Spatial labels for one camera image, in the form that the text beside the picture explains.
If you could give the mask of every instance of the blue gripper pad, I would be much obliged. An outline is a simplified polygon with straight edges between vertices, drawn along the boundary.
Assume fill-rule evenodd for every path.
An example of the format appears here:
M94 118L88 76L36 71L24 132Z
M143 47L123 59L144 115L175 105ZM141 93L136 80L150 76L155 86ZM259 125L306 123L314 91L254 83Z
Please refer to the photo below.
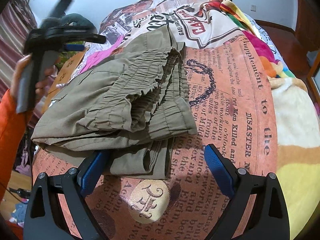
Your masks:
M97 182L107 164L109 159L108 151L100 151L92 162L91 166L88 168L85 175L82 177L82 187L80 194L83 197L90 195L97 185Z
M235 194L233 180L209 145L204 148L204 159L207 162L207 165L214 176L221 193L231 199Z

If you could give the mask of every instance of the oval emblem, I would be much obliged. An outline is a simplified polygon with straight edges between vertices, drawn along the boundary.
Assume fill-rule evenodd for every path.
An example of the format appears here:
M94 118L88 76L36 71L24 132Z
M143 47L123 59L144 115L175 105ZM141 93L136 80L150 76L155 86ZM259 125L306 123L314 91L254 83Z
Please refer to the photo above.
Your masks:
M142 224L155 222L166 210L169 198L169 190L163 181L145 179L134 188L130 195L130 215Z

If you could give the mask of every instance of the yellow blanket section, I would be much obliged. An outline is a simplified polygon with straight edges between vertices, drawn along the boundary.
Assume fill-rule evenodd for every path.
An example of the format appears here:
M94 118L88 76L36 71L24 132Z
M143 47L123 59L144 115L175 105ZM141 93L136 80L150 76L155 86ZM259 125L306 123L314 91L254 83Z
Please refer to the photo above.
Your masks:
M276 174L288 209L290 239L294 239L320 200L319 119L301 80L269 81L278 133Z

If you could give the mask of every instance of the orange sleeve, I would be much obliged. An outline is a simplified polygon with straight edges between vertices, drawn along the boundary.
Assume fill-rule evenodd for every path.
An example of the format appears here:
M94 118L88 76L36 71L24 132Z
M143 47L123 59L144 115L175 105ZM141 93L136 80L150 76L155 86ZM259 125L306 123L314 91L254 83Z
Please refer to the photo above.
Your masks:
M8 186L19 143L31 115L32 111L16 114L16 103L7 90L0 103L0 201Z

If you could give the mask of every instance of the striped curtain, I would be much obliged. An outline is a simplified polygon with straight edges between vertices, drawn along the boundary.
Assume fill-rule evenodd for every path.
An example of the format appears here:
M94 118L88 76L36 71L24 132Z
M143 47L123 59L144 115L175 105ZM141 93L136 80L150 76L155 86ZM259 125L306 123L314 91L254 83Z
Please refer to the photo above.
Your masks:
M36 20L27 0L10 0L0 14L0 99L10 87L15 65L23 57L23 45ZM29 123L34 127L39 120L44 99L40 102Z

